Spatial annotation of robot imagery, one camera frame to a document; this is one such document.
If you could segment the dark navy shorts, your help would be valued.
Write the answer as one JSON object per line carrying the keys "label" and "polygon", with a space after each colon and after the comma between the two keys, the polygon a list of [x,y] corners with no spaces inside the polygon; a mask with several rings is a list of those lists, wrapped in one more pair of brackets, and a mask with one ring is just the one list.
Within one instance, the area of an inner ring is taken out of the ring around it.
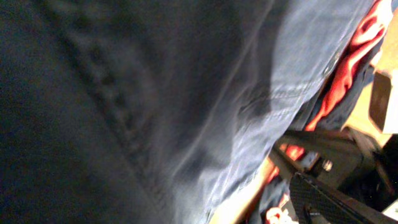
{"label": "dark navy shorts", "polygon": [[372,1],[2,1],[1,222],[208,223]]}

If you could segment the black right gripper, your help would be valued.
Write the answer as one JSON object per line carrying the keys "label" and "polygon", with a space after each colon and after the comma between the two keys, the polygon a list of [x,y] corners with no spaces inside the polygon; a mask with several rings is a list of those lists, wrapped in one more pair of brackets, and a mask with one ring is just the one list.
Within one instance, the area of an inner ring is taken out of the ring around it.
{"label": "black right gripper", "polygon": [[397,199],[397,154],[356,129],[287,131],[273,162],[285,179],[303,172],[378,211]]}

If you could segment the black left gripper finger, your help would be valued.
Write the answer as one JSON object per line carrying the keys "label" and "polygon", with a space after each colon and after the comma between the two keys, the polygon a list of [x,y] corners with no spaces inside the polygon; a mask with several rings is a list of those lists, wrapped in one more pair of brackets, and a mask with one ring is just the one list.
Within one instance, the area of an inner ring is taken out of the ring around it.
{"label": "black left gripper finger", "polygon": [[397,223],[381,212],[333,189],[313,177],[296,173],[290,181],[290,198],[298,222],[314,223],[323,217],[328,223]]}

